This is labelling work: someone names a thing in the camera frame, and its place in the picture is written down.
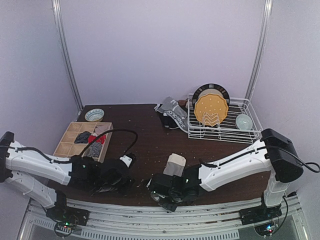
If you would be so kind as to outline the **grey underwear white waistband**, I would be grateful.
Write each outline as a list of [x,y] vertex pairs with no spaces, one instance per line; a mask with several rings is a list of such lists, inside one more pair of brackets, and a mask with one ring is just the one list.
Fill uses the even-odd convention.
[[166,166],[163,170],[163,174],[168,176],[181,177],[184,172],[187,160],[176,153],[172,153],[166,162]]

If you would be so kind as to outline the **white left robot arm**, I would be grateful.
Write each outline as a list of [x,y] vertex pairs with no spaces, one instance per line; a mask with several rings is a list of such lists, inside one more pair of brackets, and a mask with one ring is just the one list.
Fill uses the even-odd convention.
[[7,131],[0,138],[0,181],[11,184],[45,209],[65,208],[65,193],[49,188],[35,176],[90,194],[119,191],[132,183],[130,168],[136,161],[125,152],[118,159],[98,162],[83,153],[68,157],[48,155],[21,145]]

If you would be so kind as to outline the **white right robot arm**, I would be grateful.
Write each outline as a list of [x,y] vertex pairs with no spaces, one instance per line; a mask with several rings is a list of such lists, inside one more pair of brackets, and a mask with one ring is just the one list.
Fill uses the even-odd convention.
[[290,183],[304,172],[292,141],[271,128],[263,130],[261,139],[252,145],[216,161],[185,168],[185,158],[173,153],[167,162],[175,164],[179,173],[154,174],[146,187],[154,200],[170,212],[180,203],[192,203],[204,193],[261,172],[270,172],[262,205],[275,208],[280,206]]

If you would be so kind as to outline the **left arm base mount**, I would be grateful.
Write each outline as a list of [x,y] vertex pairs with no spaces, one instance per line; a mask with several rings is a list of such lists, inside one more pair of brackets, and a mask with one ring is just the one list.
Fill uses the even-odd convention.
[[90,212],[86,209],[67,206],[67,197],[62,191],[56,190],[55,194],[54,205],[45,209],[45,215],[55,222],[53,231],[56,236],[65,239],[78,226],[87,225]]

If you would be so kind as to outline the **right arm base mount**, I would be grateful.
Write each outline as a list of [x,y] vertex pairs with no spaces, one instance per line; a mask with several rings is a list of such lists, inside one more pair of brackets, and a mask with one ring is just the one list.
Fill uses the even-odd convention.
[[253,229],[260,237],[271,237],[280,221],[282,215],[281,204],[267,207],[264,203],[260,206],[241,209],[239,211],[240,221],[243,226],[253,225]]

